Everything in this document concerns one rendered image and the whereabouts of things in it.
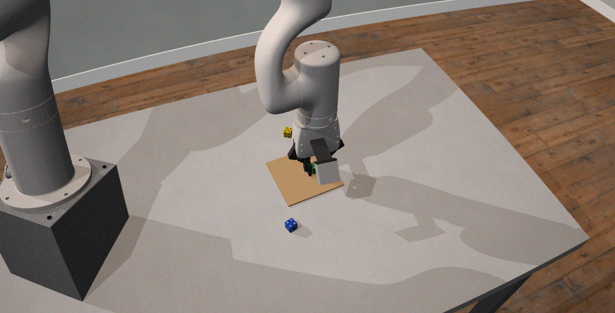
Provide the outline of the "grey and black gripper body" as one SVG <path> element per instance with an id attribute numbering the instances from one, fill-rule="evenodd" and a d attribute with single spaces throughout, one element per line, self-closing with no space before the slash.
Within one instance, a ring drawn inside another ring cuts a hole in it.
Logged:
<path id="1" fill-rule="evenodd" d="M 292 145 L 295 143 L 295 151 L 298 158 L 308 158 L 316 156 L 310 140 L 324 138 L 329 151 L 335 151 L 340 147 L 340 124 L 338 117 L 329 126 L 309 127 L 301 123 L 296 114 L 292 129 Z"/>

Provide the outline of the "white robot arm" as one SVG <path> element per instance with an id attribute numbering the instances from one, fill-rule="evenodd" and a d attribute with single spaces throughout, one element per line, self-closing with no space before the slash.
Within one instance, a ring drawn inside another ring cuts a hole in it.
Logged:
<path id="1" fill-rule="evenodd" d="M 312 40 L 295 50 L 292 41 L 326 17 L 332 0 L 281 0 L 255 51 L 255 74 L 264 109 L 296 109 L 309 127 L 337 117 L 340 50 Z M 21 28 L 21 29 L 20 29 Z M 8 165 L 0 186 L 4 205 L 17 212 L 42 212 L 74 199 L 92 178 L 90 163 L 69 153 L 48 69 L 50 0 L 0 0 L 0 145 Z M 337 158 L 324 138 L 310 140 L 317 184 L 340 180 Z M 72 162 L 71 162 L 72 161 Z"/>

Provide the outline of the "blue die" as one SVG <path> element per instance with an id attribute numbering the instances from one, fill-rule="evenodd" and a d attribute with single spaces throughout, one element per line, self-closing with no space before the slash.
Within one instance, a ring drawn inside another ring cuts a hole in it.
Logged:
<path id="1" fill-rule="evenodd" d="M 290 232 L 294 232 L 298 228 L 297 222 L 293 218 L 285 222 L 285 228 Z"/>

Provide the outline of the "tan square mat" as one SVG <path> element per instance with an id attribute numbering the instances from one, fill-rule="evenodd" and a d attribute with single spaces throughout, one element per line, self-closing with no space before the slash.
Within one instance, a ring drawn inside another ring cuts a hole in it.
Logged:
<path id="1" fill-rule="evenodd" d="M 290 160 L 288 155 L 267 162 L 266 165 L 288 206 L 344 186 L 342 181 L 318 185 L 317 175 L 312 173 L 309 176 L 304 170 L 303 163 Z"/>

